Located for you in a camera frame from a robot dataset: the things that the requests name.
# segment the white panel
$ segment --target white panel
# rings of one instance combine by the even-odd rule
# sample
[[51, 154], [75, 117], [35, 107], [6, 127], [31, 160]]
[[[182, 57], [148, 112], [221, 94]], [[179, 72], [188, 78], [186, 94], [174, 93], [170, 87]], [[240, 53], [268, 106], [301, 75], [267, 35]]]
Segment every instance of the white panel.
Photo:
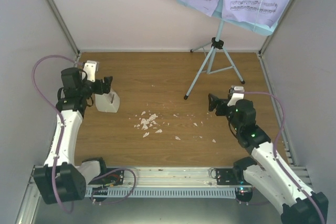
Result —
[[297, 0], [265, 52], [296, 159], [336, 222], [336, 0]]
[[[215, 37], [219, 20], [176, 0], [54, 0], [80, 50], [189, 50]], [[225, 24], [229, 50], [259, 50], [265, 40]]]
[[[31, 83], [32, 67], [45, 55], [74, 54], [45, 0], [0, 0], [0, 27], [0, 216], [1, 223], [14, 223], [30, 172], [43, 164], [56, 125]], [[60, 71], [70, 65], [49, 60], [36, 71], [53, 103]]]

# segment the cable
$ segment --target cable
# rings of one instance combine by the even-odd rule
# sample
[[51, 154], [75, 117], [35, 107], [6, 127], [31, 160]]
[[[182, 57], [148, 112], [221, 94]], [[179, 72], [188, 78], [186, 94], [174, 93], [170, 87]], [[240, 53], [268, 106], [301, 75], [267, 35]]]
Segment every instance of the cable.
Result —
[[[131, 194], [134, 192], [135, 185], [136, 185], [136, 183], [137, 183], [137, 181], [136, 181], [136, 175], [135, 175], [134, 171], [132, 171], [131, 169], [128, 169], [128, 168], [117, 168], [117, 169], [114, 169], [114, 170], [112, 170], [112, 171], [110, 171], [110, 172], [108, 172], [108, 173], [105, 173], [104, 175], [101, 175], [101, 176], [98, 176], [98, 177], [94, 178], [92, 181], [97, 180], [97, 179], [104, 178], [104, 177], [106, 177], [107, 175], [109, 175], [109, 174], [111, 174], [111, 173], [115, 173], [115, 172], [117, 172], [117, 171], [119, 171], [119, 170], [127, 170], [127, 171], [129, 171], [129, 172], [133, 175], [133, 177], [134, 177], [134, 184], [133, 184], [133, 186], [132, 186], [132, 189], [129, 191], [129, 193], [128, 193], [125, 197], [123, 197], [123, 198], [121, 198], [121, 199], [119, 199], [119, 200], [117, 200], [117, 201], [104, 202], [104, 203], [99, 202], [99, 205], [113, 205], [113, 204], [122, 202], [122, 201], [126, 200], [128, 197], [130, 197]], [[97, 192], [97, 191], [93, 191], [92, 194], [91, 194], [91, 200], [92, 200], [93, 202], [94, 202], [93, 196], [94, 196], [94, 194], [95, 194], [96, 192]]]
[[[58, 136], [58, 142], [57, 142], [57, 146], [56, 146], [56, 150], [55, 150], [55, 157], [54, 157], [54, 163], [52, 164], [52, 170], [51, 170], [51, 184], [52, 184], [52, 190], [54, 192], [54, 195], [55, 195], [55, 199], [56, 199], [56, 202], [57, 204], [59, 205], [59, 207], [66, 213], [70, 214], [72, 213], [73, 211], [73, 201], [71, 203], [71, 208], [70, 210], [66, 209], [66, 207], [64, 206], [64, 204], [62, 203], [60, 197], [59, 197], [59, 194], [58, 194], [58, 191], [57, 191], [57, 186], [56, 186], [56, 167], [57, 167], [57, 159], [59, 158], [59, 150], [60, 150], [60, 147], [61, 147], [61, 143], [62, 143], [62, 138], [63, 138], [63, 134], [64, 134], [64, 127], [65, 127], [65, 124], [64, 124], [64, 118], [62, 116], [62, 114], [56, 109], [56, 107], [42, 94], [42, 92], [40, 91], [40, 89], [38, 88], [37, 84], [36, 84], [36, 80], [35, 80], [35, 72], [36, 72], [36, 68], [38, 67], [38, 65], [40, 65], [40, 63], [46, 59], [51, 59], [51, 58], [60, 58], [60, 59], [64, 59], [64, 60], [68, 60], [76, 65], [83, 65], [82, 63], [80, 62], [75, 62], [74, 60], [71, 60], [65, 56], [62, 56], [62, 55], [49, 55], [49, 56], [44, 56], [42, 57], [41, 59], [39, 59], [33, 66], [33, 69], [31, 71], [31, 75], [32, 75], [32, 82], [33, 82], [33, 86], [35, 88], [35, 90], [37, 91], [37, 93], [42, 97], [42, 99], [50, 106], [52, 107], [53, 110], [55, 110], [55, 112], [57, 113], [57, 115], [59, 116], [59, 119], [61, 121], [61, 129], [60, 129], [60, 134]], [[129, 194], [127, 194], [124, 198], [122, 198], [121, 200], [118, 200], [118, 201], [115, 201], [114, 203], [117, 203], [117, 202], [121, 202], [125, 199], [127, 199], [131, 194], [132, 192], [134, 191], [134, 188], [135, 188], [135, 182], [136, 182], [136, 177], [135, 177], [135, 173], [130, 170], [130, 169], [127, 169], [127, 168], [119, 168], [119, 169], [115, 169], [111, 172], [108, 172], [104, 175], [101, 175], [97, 178], [95, 178], [94, 180], [96, 179], [99, 179], [99, 178], [102, 178], [102, 177], [105, 177], [109, 174], [111, 174], [112, 172], [116, 171], [116, 170], [128, 170], [130, 171], [133, 176], [134, 176], [134, 185], [130, 191]]]
[[278, 154], [277, 154], [277, 146], [278, 146], [278, 141], [280, 139], [280, 135], [285, 127], [285, 119], [286, 119], [286, 113], [285, 113], [285, 109], [284, 106], [282, 105], [282, 103], [280, 102], [280, 100], [273, 94], [267, 93], [267, 92], [239, 92], [239, 91], [235, 91], [235, 93], [241, 93], [241, 94], [265, 94], [265, 95], [269, 95], [270, 97], [274, 98], [280, 105], [281, 107], [281, 111], [282, 111], [282, 121], [281, 121], [281, 126], [280, 126], [280, 130], [277, 134], [277, 136], [275, 137], [274, 143], [273, 143], [273, 155], [274, 158], [276, 160], [276, 162], [278, 163], [278, 165], [280, 166], [280, 168], [283, 170], [283, 172], [289, 177], [289, 179], [294, 183], [294, 185], [308, 198], [308, 200], [312, 203], [312, 205], [314, 206], [316, 212], [319, 215], [319, 218], [321, 220], [322, 224], [326, 224], [325, 220], [324, 220], [324, 216], [319, 208], [319, 206], [315, 203], [315, 201], [312, 199], [312, 197], [300, 186], [300, 184], [293, 178], [293, 176], [287, 171], [287, 169], [283, 166], [283, 164], [280, 162], [280, 160], [277, 158]]

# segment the white fragment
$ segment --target white fragment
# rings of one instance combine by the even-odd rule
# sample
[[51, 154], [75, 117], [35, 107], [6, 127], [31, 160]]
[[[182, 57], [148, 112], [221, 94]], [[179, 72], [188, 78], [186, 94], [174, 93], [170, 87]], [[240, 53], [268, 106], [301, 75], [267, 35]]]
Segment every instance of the white fragment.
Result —
[[157, 116], [156, 114], [152, 114], [152, 115], [148, 118], [148, 120], [149, 120], [149, 121], [153, 121], [155, 118], [158, 118], [158, 116]]

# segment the white object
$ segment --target white object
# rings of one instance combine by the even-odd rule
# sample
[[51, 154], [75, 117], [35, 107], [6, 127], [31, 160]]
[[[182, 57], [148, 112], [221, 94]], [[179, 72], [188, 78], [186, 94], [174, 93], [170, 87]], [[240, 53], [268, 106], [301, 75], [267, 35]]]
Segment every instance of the white object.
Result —
[[[78, 111], [65, 110], [61, 112], [65, 120], [64, 133], [62, 137], [61, 146], [59, 149], [57, 166], [62, 163], [75, 165], [75, 146], [77, 140], [77, 134], [80, 125], [82, 124], [82, 116]], [[44, 162], [44, 165], [52, 167], [54, 164], [54, 157], [56, 152], [56, 147], [58, 143], [58, 138], [61, 131], [61, 121], [59, 116], [57, 116], [57, 126], [54, 135], [54, 141], [51, 146], [49, 155]], [[83, 175], [86, 183], [88, 184], [94, 177], [100, 174], [100, 165], [98, 161], [88, 161], [81, 164], [81, 166], [76, 167], [77, 170]]]
[[[298, 190], [296, 185], [277, 164], [273, 156], [273, 143], [260, 144], [259, 148], [252, 150], [251, 155], [265, 170], [261, 170], [256, 165], [249, 166], [244, 171], [244, 179], [255, 186], [280, 214], [282, 214], [282, 204], [285, 203], [288, 206], [292, 206], [297, 202], [297, 198], [306, 199], [306, 196]], [[296, 182], [311, 195], [313, 190], [300, 180], [278, 153], [277, 159]]]
[[95, 104], [98, 111], [116, 113], [119, 109], [120, 98], [111, 88], [108, 94], [95, 94]]
[[[232, 86], [234, 91], [244, 92], [244, 87], [242, 86]], [[227, 106], [236, 105], [238, 100], [244, 99], [244, 94], [242, 93], [233, 93], [230, 101], [228, 102]]]

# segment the wood grain surface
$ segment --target wood grain surface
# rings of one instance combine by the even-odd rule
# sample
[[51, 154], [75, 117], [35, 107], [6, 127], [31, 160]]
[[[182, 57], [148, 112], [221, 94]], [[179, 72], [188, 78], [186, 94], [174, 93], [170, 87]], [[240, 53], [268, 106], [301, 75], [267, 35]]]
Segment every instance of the wood grain surface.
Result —
[[[231, 56], [246, 81], [246, 91], [267, 91], [255, 54]], [[207, 111], [208, 93], [227, 98], [231, 85], [240, 85], [233, 69], [201, 74], [185, 101], [203, 53], [85, 53], [81, 61], [86, 60], [100, 62], [97, 78], [113, 76], [112, 88], [120, 97], [120, 108], [117, 113], [87, 108], [77, 138], [77, 165], [101, 156], [110, 166], [231, 166], [248, 156], [231, 135], [226, 118]], [[229, 62], [224, 54], [217, 53], [213, 69], [226, 66]], [[279, 128], [270, 98], [245, 97], [253, 100], [258, 125], [273, 139]], [[158, 116], [157, 125], [148, 130], [134, 127], [150, 114]], [[282, 143], [278, 149], [285, 157]]]

